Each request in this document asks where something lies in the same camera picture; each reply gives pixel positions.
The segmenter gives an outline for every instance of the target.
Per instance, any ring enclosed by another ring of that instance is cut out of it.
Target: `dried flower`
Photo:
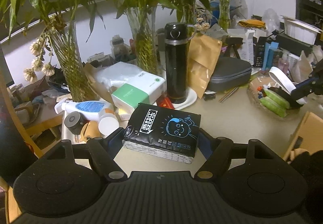
[[[203,19],[203,18],[197,18],[197,19],[196,19],[196,22],[197,22],[197,23],[202,23],[203,21],[204,21],[204,19]]]
[[[27,82],[34,83],[37,81],[37,75],[33,69],[26,68],[24,69],[24,78]]]
[[[49,30],[48,30],[49,34],[54,34],[56,32],[56,29],[55,27],[51,27]]]
[[[196,27],[197,31],[202,31],[202,26],[200,24],[195,24],[194,26]]]
[[[45,64],[41,71],[47,75],[47,76],[52,76],[55,73],[54,67],[49,63]]]
[[[41,61],[41,57],[37,57],[31,62],[31,67],[35,72],[40,72],[43,67],[43,62]]]
[[[44,45],[45,45],[45,40],[46,40],[46,38],[45,38],[45,37],[43,37],[43,36],[40,36],[40,37],[39,37],[39,39],[37,40],[37,42],[38,42],[38,44],[39,44],[39,46],[40,46],[41,48],[43,48],[43,47],[44,47]]]
[[[202,28],[204,31],[208,30],[210,28],[210,24],[208,22],[205,22],[202,24]]]
[[[197,31],[207,31],[210,28],[210,24],[208,22],[204,22],[202,24],[195,24]]]
[[[30,51],[33,55],[39,56],[42,52],[42,48],[41,48],[39,42],[34,42],[33,44],[31,44]]]

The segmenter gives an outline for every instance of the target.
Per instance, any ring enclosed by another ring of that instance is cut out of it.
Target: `black thermos bottle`
[[[167,23],[165,26],[165,57],[167,96],[174,104],[181,104],[187,98],[187,27],[192,24],[181,22]]]

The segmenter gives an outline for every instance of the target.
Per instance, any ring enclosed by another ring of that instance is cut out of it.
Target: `green sponge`
[[[287,115],[286,109],[276,103],[274,100],[269,98],[268,96],[263,97],[260,99],[262,105],[267,107],[270,111],[274,112],[275,114],[279,115],[280,117],[285,117]]]
[[[284,98],[282,98],[280,95],[276,94],[275,92],[265,89],[265,94],[272,100],[274,100],[276,103],[278,103],[281,107],[285,109],[290,108],[290,104],[288,101],[286,101]]]

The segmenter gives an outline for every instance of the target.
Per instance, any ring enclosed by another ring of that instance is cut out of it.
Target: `red packet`
[[[170,101],[170,99],[168,97],[159,97],[156,101],[157,105],[159,107],[165,107],[165,108],[169,108],[169,109],[175,109],[172,102]]]

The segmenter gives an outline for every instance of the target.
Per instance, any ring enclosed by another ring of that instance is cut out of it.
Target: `cartoon face print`
[[[177,137],[186,137],[190,132],[190,126],[183,119],[172,118],[166,125],[166,130],[169,135]]]

